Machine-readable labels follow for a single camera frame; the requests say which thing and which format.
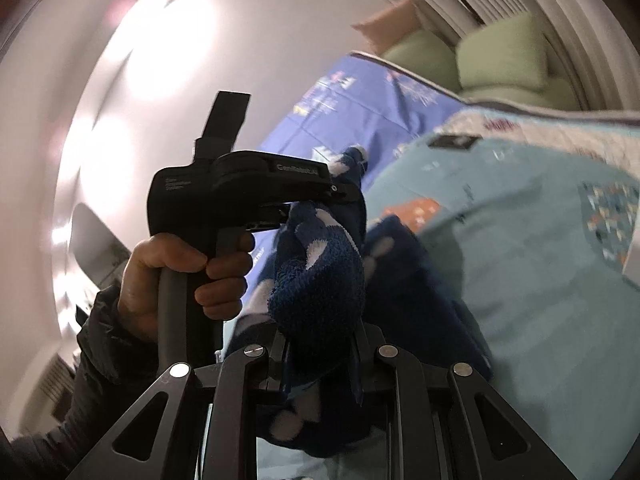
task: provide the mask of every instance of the green pillow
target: green pillow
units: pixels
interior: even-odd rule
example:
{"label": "green pillow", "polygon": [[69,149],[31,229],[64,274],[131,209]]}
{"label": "green pillow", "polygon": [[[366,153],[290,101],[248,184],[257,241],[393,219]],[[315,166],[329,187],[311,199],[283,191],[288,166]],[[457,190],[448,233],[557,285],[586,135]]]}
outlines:
{"label": "green pillow", "polygon": [[458,44],[462,88],[519,86],[543,90],[548,82],[545,39],[530,12],[472,32]]}
{"label": "green pillow", "polygon": [[574,90],[569,82],[561,77],[550,77],[549,85],[544,89],[542,95],[557,110],[564,110],[565,112],[580,111],[580,103],[575,96]]}
{"label": "green pillow", "polygon": [[452,92],[460,91],[456,55],[429,30],[416,30],[383,55],[391,63],[433,81]]}
{"label": "green pillow", "polygon": [[459,95],[465,99],[503,99],[521,105],[555,108],[554,104],[541,92],[533,92],[517,86],[484,86],[463,90]]}

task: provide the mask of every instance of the device handle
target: device handle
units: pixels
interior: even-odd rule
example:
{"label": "device handle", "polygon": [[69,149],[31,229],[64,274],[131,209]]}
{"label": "device handle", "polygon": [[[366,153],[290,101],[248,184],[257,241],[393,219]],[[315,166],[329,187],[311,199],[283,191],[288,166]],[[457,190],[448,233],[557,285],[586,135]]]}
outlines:
{"label": "device handle", "polygon": [[[238,250],[244,228],[223,228],[215,232],[213,249],[203,251],[211,259]],[[195,291],[211,280],[204,270],[188,274],[164,267],[158,285],[158,374],[175,363],[200,368],[216,362],[223,347],[221,320],[205,316],[195,300]]]}

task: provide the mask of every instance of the black jacket sleeve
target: black jacket sleeve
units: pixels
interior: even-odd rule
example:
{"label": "black jacket sleeve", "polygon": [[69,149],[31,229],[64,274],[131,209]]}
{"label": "black jacket sleeve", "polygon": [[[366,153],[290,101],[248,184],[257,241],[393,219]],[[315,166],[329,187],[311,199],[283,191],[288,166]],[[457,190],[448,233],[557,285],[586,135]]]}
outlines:
{"label": "black jacket sleeve", "polygon": [[117,320],[119,289],[102,291],[78,335],[82,357],[71,409],[45,435],[9,442],[0,431],[0,477],[63,480],[153,383],[158,346],[131,336]]}

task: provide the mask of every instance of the folded cloth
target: folded cloth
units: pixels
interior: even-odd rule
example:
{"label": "folded cloth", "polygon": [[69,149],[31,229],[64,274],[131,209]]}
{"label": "folded cloth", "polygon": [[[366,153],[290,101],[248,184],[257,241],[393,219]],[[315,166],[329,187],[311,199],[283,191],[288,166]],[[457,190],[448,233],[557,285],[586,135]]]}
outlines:
{"label": "folded cloth", "polygon": [[[329,169],[334,182],[359,186],[366,154],[349,148]],[[257,436],[272,444],[329,457],[369,434],[377,414],[356,403],[346,363],[360,319],[422,362],[465,361],[491,375],[409,229],[389,217],[365,232],[362,197],[294,204],[236,324],[228,352],[254,342],[270,348],[276,329],[289,341],[289,400],[257,410]]]}

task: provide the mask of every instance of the brown cushion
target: brown cushion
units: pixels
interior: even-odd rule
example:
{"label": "brown cushion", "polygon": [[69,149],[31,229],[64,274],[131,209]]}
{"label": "brown cushion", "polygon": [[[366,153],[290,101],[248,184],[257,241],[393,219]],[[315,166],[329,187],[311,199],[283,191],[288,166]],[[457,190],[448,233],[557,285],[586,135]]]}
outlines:
{"label": "brown cushion", "polygon": [[374,54],[382,54],[422,27],[412,0],[400,0],[364,22],[351,25],[367,38]]}

